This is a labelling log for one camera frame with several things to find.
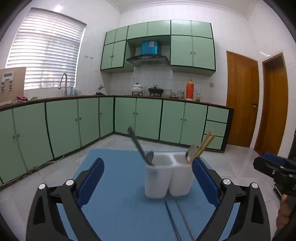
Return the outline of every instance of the blue gripper pad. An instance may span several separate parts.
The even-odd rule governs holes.
[[[276,156],[276,155],[271,154],[269,152],[265,152],[263,154],[263,158],[265,158],[265,159],[267,159],[269,161],[272,161],[273,163],[278,164],[280,166],[284,166],[285,163],[286,163],[285,160],[282,157]]]
[[[78,190],[78,199],[76,201],[76,204],[80,208],[89,202],[91,195],[103,175],[104,168],[104,161],[99,158],[98,162],[93,166],[87,177],[84,179]]]
[[[204,169],[198,159],[192,162],[192,171],[198,181],[202,191],[204,192],[208,202],[217,207],[220,204],[219,190],[208,172]]]

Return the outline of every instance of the window blind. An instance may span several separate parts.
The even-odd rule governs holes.
[[[26,67],[25,90],[58,87],[64,72],[67,86],[75,86],[85,26],[61,14],[30,9],[12,43],[6,68]]]

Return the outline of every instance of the countertop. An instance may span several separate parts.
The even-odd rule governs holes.
[[[43,102],[65,100],[65,99],[97,98],[97,97],[129,97],[129,98],[173,100],[173,101],[180,101],[180,102],[187,102],[187,103],[198,103],[198,104],[209,105],[209,106],[214,106],[214,107],[219,107],[219,108],[224,108],[224,109],[231,109],[231,108],[223,106],[223,105],[211,104],[208,102],[196,102],[196,101],[190,101],[190,100],[185,100],[185,99],[176,99],[176,98],[167,98],[167,97],[135,96],[135,95],[104,95],[104,96],[80,95],[80,96],[63,96],[63,97],[54,97],[54,98],[44,98],[44,99],[29,100],[26,102],[18,102],[18,103],[14,103],[14,104],[6,104],[6,105],[0,106],[0,111],[16,108],[16,107],[20,107],[20,106],[30,105],[30,104],[43,103]]]

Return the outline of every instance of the kitchen faucet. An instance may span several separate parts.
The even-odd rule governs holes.
[[[61,89],[62,80],[63,80],[64,75],[66,76],[64,96],[67,96],[67,74],[66,74],[66,73],[63,73],[63,75],[62,75],[61,82],[60,82],[60,84],[59,84],[59,90]]]

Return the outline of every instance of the ceiling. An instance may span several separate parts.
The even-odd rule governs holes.
[[[248,11],[252,8],[253,3],[256,0],[193,0],[193,1],[182,1],[182,0],[173,0],[173,1],[162,1],[162,0],[109,0],[112,1],[119,10],[126,11],[133,7],[141,7],[151,3],[154,4],[214,4],[222,7],[229,8],[235,12],[241,13],[246,16]]]

